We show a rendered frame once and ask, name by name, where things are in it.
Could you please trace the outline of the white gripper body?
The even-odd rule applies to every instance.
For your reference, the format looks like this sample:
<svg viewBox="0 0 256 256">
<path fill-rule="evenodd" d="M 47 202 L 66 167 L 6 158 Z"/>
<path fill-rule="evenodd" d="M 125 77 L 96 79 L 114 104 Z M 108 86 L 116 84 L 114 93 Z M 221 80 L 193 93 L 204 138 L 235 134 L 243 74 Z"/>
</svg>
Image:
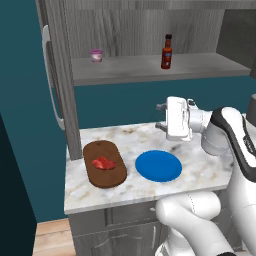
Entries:
<svg viewBox="0 0 256 256">
<path fill-rule="evenodd" d="M 192 129 L 189 127 L 189 109 L 184 98 L 170 96 L 166 101 L 166 125 L 168 140 L 191 141 Z"/>
</svg>

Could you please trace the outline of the blue round plate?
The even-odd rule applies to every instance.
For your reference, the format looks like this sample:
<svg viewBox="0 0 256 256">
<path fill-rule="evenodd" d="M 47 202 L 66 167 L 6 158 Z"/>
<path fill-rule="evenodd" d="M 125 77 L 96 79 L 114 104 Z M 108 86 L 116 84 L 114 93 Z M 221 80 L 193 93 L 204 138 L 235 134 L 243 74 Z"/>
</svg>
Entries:
<svg viewBox="0 0 256 256">
<path fill-rule="evenodd" d="M 170 182 L 182 173 L 180 160 L 162 150 L 143 152 L 137 157 L 135 167 L 142 177 L 153 182 Z"/>
</svg>

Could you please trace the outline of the red-brown condiment bottle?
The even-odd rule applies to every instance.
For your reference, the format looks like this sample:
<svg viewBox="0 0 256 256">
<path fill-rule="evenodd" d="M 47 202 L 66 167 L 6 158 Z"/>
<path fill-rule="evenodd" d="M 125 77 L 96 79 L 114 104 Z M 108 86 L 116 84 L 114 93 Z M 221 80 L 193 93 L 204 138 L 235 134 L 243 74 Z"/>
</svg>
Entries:
<svg viewBox="0 0 256 256">
<path fill-rule="evenodd" d="M 162 48 L 162 59 L 161 59 L 162 69 L 169 69 L 171 67 L 171 60 L 172 60 L 171 40 L 172 40 L 172 35 L 167 34 L 165 36 L 165 46 Z"/>
</svg>

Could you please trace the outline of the red raw steak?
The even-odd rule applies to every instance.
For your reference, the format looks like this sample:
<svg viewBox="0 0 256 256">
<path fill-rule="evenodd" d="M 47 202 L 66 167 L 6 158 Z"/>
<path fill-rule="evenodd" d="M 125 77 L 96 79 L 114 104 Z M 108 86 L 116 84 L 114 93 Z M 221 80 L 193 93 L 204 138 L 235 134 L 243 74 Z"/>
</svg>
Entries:
<svg viewBox="0 0 256 256">
<path fill-rule="evenodd" d="M 100 156 L 92 161 L 92 165 L 100 170 L 111 170 L 116 167 L 116 163 L 104 156 Z"/>
</svg>

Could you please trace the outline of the brown wooden cutting board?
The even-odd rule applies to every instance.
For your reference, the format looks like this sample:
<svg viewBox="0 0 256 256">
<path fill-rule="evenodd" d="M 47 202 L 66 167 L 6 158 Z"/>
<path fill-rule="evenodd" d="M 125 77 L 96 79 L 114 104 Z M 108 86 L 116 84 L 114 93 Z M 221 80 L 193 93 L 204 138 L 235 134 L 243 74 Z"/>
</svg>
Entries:
<svg viewBox="0 0 256 256">
<path fill-rule="evenodd" d="M 117 146 L 107 140 L 88 143 L 83 149 L 84 161 L 89 181 L 98 188 L 112 188 L 123 183 L 127 177 L 127 169 Z M 92 162 L 105 157 L 116 166 L 110 170 L 95 167 Z"/>
</svg>

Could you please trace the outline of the grey wood open cabinet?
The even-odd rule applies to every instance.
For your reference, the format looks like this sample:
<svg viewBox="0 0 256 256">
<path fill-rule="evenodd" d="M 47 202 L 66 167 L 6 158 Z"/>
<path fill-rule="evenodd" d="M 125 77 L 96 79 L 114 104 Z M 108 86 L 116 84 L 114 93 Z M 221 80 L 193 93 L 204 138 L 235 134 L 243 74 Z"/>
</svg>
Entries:
<svg viewBox="0 0 256 256">
<path fill-rule="evenodd" d="M 224 12 L 256 0 L 64 0 L 74 84 L 221 76 L 250 69 L 216 52 Z M 161 68 L 172 35 L 169 69 Z M 102 50 L 93 62 L 90 51 Z"/>
</svg>

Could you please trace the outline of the grey wood cabinet door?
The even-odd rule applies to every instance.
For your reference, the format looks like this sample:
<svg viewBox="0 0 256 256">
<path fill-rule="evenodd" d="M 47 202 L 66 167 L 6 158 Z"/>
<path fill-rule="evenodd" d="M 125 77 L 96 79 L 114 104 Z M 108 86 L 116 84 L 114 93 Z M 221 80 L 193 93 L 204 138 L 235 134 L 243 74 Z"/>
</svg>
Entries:
<svg viewBox="0 0 256 256">
<path fill-rule="evenodd" d="M 69 51 L 67 22 L 64 0 L 35 0 L 40 22 L 40 30 L 49 27 L 51 41 L 47 44 L 47 57 L 50 64 L 50 78 L 55 89 L 60 118 L 64 119 L 65 136 L 71 160 L 82 158 L 82 146 L 76 101 L 71 57 Z"/>
</svg>

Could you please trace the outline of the dark grey cabinet door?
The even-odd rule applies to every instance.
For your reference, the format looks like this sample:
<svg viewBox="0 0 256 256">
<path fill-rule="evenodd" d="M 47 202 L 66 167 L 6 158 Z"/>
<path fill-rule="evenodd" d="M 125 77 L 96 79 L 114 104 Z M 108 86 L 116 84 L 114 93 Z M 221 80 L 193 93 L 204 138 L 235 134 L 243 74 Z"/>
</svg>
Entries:
<svg viewBox="0 0 256 256">
<path fill-rule="evenodd" d="M 249 68 L 256 79 L 256 9 L 224 12 L 216 52 Z"/>
</svg>

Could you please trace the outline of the grey block object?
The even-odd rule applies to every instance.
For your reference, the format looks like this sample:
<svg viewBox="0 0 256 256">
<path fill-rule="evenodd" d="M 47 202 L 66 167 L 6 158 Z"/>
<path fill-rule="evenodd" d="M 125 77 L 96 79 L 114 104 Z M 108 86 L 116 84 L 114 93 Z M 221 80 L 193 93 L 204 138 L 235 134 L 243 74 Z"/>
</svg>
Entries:
<svg viewBox="0 0 256 256">
<path fill-rule="evenodd" d="M 256 94 L 253 94 L 250 97 L 248 109 L 246 112 L 246 119 L 251 125 L 256 127 Z"/>
</svg>

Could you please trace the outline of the pink yogurt cup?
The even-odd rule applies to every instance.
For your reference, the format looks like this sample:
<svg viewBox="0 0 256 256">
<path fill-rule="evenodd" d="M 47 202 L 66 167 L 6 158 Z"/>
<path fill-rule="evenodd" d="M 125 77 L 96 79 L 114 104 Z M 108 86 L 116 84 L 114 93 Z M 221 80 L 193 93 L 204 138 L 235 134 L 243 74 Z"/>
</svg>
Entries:
<svg viewBox="0 0 256 256">
<path fill-rule="evenodd" d="M 102 50 L 101 49 L 92 49 L 90 51 L 91 59 L 93 62 L 101 62 L 102 61 Z"/>
</svg>

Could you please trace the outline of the grey drawer front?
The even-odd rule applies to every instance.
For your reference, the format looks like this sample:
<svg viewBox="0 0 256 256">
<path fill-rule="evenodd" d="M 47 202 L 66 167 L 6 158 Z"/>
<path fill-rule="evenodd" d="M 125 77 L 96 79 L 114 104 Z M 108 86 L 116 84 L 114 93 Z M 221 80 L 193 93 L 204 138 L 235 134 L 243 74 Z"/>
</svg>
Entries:
<svg viewBox="0 0 256 256">
<path fill-rule="evenodd" d="M 105 209 L 105 226 L 153 220 L 156 218 L 156 214 L 151 212 L 150 208 L 155 208 L 155 205 L 155 201 L 149 201 Z"/>
</svg>

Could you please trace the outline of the grey lower cupboard door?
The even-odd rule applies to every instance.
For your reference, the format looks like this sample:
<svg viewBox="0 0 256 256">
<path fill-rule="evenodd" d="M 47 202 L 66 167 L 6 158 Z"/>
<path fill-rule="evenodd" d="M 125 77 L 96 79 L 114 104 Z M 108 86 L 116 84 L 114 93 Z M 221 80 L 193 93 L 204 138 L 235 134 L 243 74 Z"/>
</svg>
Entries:
<svg viewBox="0 0 256 256">
<path fill-rule="evenodd" d="M 151 249 L 153 226 L 157 227 Z M 74 236 L 76 256 L 154 256 L 159 246 L 161 224 L 156 221 L 88 235 Z"/>
</svg>

